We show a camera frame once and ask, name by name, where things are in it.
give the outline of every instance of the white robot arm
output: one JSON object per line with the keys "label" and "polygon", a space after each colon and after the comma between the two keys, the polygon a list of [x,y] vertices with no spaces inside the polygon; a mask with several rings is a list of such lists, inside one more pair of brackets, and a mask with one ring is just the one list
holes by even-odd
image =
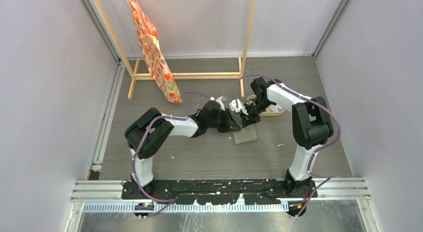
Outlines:
{"label": "white robot arm", "polygon": [[150,108],[126,130],[125,137],[134,156],[150,122],[156,117],[165,116],[154,123],[154,127],[148,132],[148,137],[135,159],[134,170],[142,187],[153,180],[153,156],[168,136],[198,137],[208,128],[217,128],[221,133],[241,129],[232,119],[230,111],[225,109],[223,104],[225,101],[226,98],[223,96],[216,100],[212,97],[202,109],[184,120],[172,119],[171,116],[160,113],[156,108]]}
{"label": "white robot arm", "polygon": [[[259,114],[271,104],[278,104],[292,114],[293,134],[297,148],[294,161],[286,173],[286,186],[288,191],[292,191],[310,183],[309,172],[316,159],[313,154],[333,135],[333,127],[328,113],[294,95],[299,93],[290,93],[289,91],[295,91],[289,89],[284,83],[280,81],[277,83],[266,82],[262,77],[257,78],[251,84],[256,95],[253,103],[248,105],[242,104],[239,100],[238,103],[233,100],[229,107],[232,111],[240,113],[243,127],[259,122]],[[311,98],[303,95],[301,97],[326,107],[322,97]]]}

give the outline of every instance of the orange bag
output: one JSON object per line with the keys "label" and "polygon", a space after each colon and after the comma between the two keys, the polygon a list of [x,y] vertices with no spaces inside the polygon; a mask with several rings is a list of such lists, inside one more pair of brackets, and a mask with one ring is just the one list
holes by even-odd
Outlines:
{"label": "orange bag", "polygon": [[131,7],[132,18],[137,30],[138,41],[143,51],[144,61],[148,71],[163,91],[166,99],[170,102],[180,104],[181,94],[171,74],[171,71],[163,58],[159,47],[156,27],[148,20],[141,11],[137,0],[126,0]]}

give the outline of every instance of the white wall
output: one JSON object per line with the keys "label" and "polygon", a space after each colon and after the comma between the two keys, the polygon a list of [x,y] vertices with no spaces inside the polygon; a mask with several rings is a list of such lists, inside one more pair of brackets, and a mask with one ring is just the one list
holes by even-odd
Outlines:
{"label": "white wall", "polygon": [[318,64],[384,229],[421,231],[423,0],[352,0]]}
{"label": "white wall", "polygon": [[0,25],[0,231],[61,231],[116,63],[79,0],[0,0]]}
{"label": "white wall", "polygon": [[[127,57],[142,57],[126,0],[101,0]],[[242,54],[251,0],[138,0],[164,56]],[[249,55],[311,54],[340,0],[257,0]]]}

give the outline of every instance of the wooden rack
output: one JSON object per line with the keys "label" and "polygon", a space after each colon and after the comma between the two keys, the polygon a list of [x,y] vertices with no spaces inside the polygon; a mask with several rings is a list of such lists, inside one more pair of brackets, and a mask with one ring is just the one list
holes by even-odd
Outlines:
{"label": "wooden rack", "polygon": [[[103,21],[104,26],[106,27],[109,36],[111,37],[113,43],[118,50],[118,53],[126,66],[126,69],[129,72],[129,75],[132,78],[131,86],[129,87],[128,99],[132,99],[135,89],[135,83],[137,80],[153,80],[153,77],[149,73],[138,73],[140,68],[140,60],[137,60],[135,63],[135,68],[132,69],[131,64],[126,57],[126,54],[120,44],[120,41],[110,23],[109,18],[107,17],[106,12],[104,11],[103,5],[101,4],[100,0],[93,0],[94,6],[96,7],[100,18]],[[188,79],[239,79],[244,75],[244,68],[245,68],[245,61],[247,57],[248,51],[248,43],[250,39],[250,32],[251,32],[251,25],[252,20],[254,17],[254,9],[255,9],[255,0],[251,0],[251,7],[248,17],[248,26],[247,26],[247,34],[245,37],[245,44],[244,44],[244,52],[241,57],[238,58],[239,64],[239,71],[236,72],[184,72],[184,73],[172,73],[175,80],[188,80]],[[244,83],[241,79],[241,97],[244,97]]]}

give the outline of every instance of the gray floor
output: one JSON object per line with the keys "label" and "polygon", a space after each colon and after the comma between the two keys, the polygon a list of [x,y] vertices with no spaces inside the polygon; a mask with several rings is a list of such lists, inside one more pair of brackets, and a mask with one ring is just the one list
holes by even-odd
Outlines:
{"label": "gray floor", "polygon": [[[172,72],[236,71],[235,58],[167,60]],[[312,57],[248,58],[245,74],[263,74],[282,80],[291,89],[311,97],[326,98],[320,76]],[[244,81],[246,97],[252,95],[250,83]],[[106,147],[101,180],[128,179],[131,156],[124,132],[146,110],[156,107],[160,112],[184,116],[182,105],[168,102],[154,81],[137,81],[132,100],[127,99],[131,78],[125,73]],[[198,91],[228,101],[234,99],[236,80],[179,80],[181,92]],[[205,98],[187,95],[185,102],[191,114],[202,108]],[[229,179],[283,178],[294,158],[291,115],[266,117],[257,125],[258,141],[235,145],[232,133],[220,134],[209,129],[198,138],[169,137],[154,156],[156,179]],[[342,145],[322,151],[313,172],[350,177],[351,171]]]}

